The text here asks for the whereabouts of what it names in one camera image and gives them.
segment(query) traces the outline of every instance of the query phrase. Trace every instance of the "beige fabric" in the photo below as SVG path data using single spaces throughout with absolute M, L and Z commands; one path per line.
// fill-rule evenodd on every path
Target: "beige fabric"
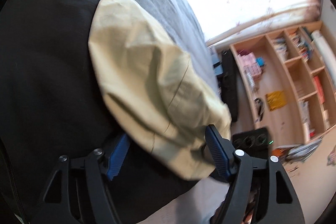
M 205 128 L 229 139 L 231 116 L 189 54 L 134 0 L 100 0 L 89 50 L 104 102 L 128 135 L 180 177 L 207 177 Z

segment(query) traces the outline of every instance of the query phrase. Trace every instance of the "yellow paper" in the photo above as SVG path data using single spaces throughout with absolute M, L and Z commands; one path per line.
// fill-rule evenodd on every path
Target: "yellow paper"
M 283 92 L 283 90 L 267 93 L 266 99 L 270 111 L 287 105 L 285 93 Z

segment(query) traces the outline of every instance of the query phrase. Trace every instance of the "black bag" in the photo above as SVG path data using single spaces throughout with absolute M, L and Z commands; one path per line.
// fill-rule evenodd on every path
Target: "black bag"
M 221 98 L 227 104 L 232 122 L 238 120 L 238 93 L 236 62 L 231 50 L 222 51 L 223 75 L 221 79 Z

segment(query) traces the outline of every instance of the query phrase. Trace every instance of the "white wall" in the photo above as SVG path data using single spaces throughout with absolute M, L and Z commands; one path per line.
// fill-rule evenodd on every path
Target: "white wall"
M 336 37 L 336 10 L 330 0 L 323 0 L 321 20 Z

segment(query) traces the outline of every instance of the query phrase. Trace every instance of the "black cloth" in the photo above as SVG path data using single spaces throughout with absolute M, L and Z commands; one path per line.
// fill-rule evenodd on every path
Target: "black cloth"
M 0 137 L 28 218 L 60 155 L 85 156 L 121 130 L 101 98 L 88 51 L 98 2 L 8 0 L 0 12 Z M 0 160 L 0 190 L 17 213 Z M 145 219 L 195 183 L 132 143 L 109 187 L 127 224 Z

